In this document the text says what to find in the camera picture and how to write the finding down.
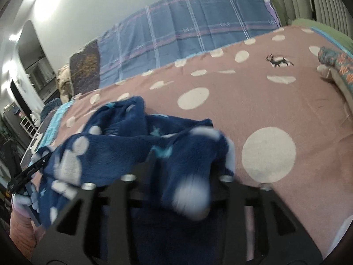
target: screw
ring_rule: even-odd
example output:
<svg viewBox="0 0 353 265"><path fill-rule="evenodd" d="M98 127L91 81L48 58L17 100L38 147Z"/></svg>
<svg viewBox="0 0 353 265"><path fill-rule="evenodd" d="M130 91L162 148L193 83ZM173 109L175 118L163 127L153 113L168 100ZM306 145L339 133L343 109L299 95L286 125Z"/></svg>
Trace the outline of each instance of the screw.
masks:
<svg viewBox="0 0 353 265"><path fill-rule="evenodd" d="M233 182L233 180L234 180L233 176L230 176L230 175L221 175L220 176L221 182Z"/></svg>
<svg viewBox="0 0 353 265"><path fill-rule="evenodd" d="M264 191L271 191L272 190L271 183L261 183L260 189Z"/></svg>
<svg viewBox="0 0 353 265"><path fill-rule="evenodd" d="M121 180L125 182L134 181L135 179L136 179L136 175L133 175L133 174L124 174L121 177Z"/></svg>
<svg viewBox="0 0 353 265"><path fill-rule="evenodd" d="M81 188L83 190L93 190L96 188L96 185L94 183L86 182L81 186Z"/></svg>

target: blue fleece blanket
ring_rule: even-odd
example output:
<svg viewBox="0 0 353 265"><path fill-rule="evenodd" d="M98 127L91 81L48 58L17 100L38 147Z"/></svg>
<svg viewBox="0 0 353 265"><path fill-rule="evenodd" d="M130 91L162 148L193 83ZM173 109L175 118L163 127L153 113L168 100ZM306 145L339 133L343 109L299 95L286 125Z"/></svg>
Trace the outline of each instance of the blue fleece blanket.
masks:
<svg viewBox="0 0 353 265"><path fill-rule="evenodd" d="M47 150L42 147L38 154ZM109 185L144 162L151 151L158 161L144 182L153 207L133 217L140 263L212 264L217 222L214 213L204 218L210 202L210 168L219 162L221 174L233 175L234 144L209 119L146 115L138 96L101 107L82 133L55 149L39 188L43 225L52 224L78 186Z"/></svg>

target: bed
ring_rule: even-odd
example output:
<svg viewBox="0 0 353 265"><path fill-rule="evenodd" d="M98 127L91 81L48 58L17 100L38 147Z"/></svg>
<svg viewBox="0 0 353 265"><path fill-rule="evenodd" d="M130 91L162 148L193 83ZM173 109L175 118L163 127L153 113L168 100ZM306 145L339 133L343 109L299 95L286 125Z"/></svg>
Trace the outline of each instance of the bed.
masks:
<svg viewBox="0 0 353 265"><path fill-rule="evenodd" d="M100 106L139 95L149 114L212 119L235 143L241 181L272 183L326 257L353 214L353 119L318 72L322 47L351 55L315 28L282 27L270 0L162 0L70 58L75 100L50 112L22 167L43 137L56 147Z"/></svg>

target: brown blanket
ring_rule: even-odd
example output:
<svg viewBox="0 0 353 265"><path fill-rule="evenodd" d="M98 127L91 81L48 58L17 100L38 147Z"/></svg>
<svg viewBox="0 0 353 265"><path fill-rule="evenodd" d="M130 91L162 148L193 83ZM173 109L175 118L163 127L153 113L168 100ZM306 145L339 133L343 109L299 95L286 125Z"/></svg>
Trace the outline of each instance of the brown blanket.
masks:
<svg viewBox="0 0 353 265"><path fill-rule="evenodd" d="M211 118L236 145L237 175L273 183L323 255L353 214L353 122L345 99L320 78L310 29L286 27L80 96L54 145L101 105L140 95L148 113Z"/></svg>

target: green pillow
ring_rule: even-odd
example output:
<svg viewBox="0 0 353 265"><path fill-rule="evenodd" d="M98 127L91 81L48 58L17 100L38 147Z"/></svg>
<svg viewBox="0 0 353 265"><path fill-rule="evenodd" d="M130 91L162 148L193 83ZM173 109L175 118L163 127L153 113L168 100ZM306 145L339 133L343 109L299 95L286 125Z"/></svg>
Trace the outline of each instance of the green pillow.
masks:
<svg viewBox="0 0 353 265"><path fill-rule="evenodd" d="M345 47L348 51L353 53L353 40L349 38L347 35L337 31L336 29L322 24L320 22L316 22L309 19L296 19L292 22L293 26L304 26L304 27L315 27L324 31L326 34L334 38L337 42L339 42L343 47Z"/></svg>

